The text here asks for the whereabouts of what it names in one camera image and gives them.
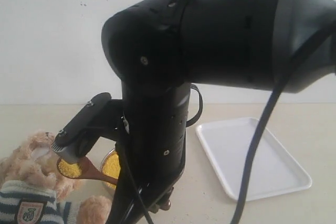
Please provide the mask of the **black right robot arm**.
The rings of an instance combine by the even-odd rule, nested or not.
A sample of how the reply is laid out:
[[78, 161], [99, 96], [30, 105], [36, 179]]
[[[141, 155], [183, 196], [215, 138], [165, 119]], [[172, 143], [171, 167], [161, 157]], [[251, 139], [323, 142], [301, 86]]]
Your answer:
[[143, 0], [108, 19], [101, 42], [123, 105], [108, 223], [138, 222], [180, 178], [193, 83], [272, 92], [239, 180], [238, 223], [279, 96], [335, 72], [335, 0]]

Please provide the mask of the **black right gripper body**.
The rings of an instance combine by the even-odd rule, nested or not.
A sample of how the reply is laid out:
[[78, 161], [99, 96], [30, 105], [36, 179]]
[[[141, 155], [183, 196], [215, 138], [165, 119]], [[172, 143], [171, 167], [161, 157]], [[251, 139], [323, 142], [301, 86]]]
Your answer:
[[109, 223], [137, 223], [143, 211], [169, 209], [185, 166], [191, 85], [150, 97], [122, 84], [124, 125], [116, 148], [121, 171]]

